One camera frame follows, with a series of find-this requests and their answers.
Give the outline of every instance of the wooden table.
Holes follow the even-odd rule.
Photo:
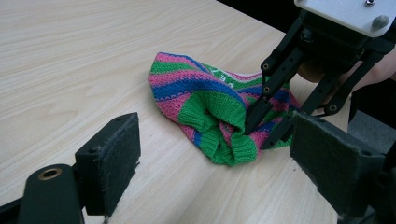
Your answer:
[[[0,204],[111,119],[137,112],[142,156],[110,223],[336,223],[289,156],[266,150],[230,168],[209,161],[154,103],[157,52],[255,73],[283,33],[214,0],[0,2]],[[296,76],[300,102],[315,84]],[[347,128],[348,104],[328,120]],[[102,223],[102,217],[85,217]]]

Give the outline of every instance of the knitted sock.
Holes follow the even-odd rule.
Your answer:
[[[299,108],[288,83],[270,100],[274,107],[258,128],[244,135],[248,107],[262,93],[261,73],[226,72],[186,55],[159,52],[148,81],[163,114],[218,164],[256,160],[269,133],[288,112]]]

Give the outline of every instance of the light wood surface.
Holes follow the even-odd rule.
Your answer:
[[[336,223],[288,147],[216,165],[149,87],[159,51],[255,73],[283,35],[214,0],[1,1],[0,204],[20,198],[32,172],[72,165],[111,119],[137,112],[140,165],[109,223]],[[300,102],[314,86],[291,83]],[[348,104],[327,120],[345,130],[347,114]]]

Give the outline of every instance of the striped sock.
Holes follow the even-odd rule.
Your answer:
[[[299,107],[288,83],[271,99],[274,107],[259,127],[244,135],[248,107],[262,93],[262,74],[226,72],[186,55],[159,52],[148,81],[163,114],[217,164],[256,160],[269,133]]]

